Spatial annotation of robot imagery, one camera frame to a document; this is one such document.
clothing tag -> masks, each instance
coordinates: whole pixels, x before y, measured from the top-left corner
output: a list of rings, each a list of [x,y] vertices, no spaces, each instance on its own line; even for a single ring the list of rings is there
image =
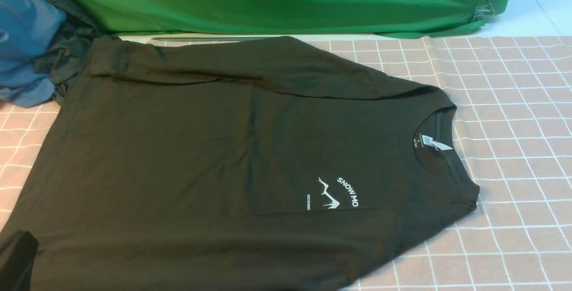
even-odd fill
[[[447,146],[446,144],[435,141],[431,142],[431,146],[435,147],[437,150],[453,150],[453,148]]]
[[[423,139],[423,144],[425,144],[427,146],[431,146],[437,150],[452,150],[453,149],[444,143],[436,142],[435,140],[433,140],[433,138],[431,138],[429,136],[421,135],[421,138]]]
[[[421,135],[421,139],[423,140],[423,144],[426,144],[427,146],[431,146],[431,143],[433,142],[433,138],[429,136]]]

dark gray cloth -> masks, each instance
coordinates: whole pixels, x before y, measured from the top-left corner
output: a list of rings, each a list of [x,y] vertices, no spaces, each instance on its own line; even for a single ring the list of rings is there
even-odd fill
[[[416,142],[453,146],[454,112],[290,37],[99,38],[0,240],[38,240],[32,291],[334,291],[476,209]]]

blue fabric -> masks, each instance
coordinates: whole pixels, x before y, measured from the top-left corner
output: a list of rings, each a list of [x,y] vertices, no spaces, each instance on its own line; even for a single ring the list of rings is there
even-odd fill
[[[24,107],[48,100],[55,87],[34,73],[66,14],[45,0],[0,0],[0,100]]]

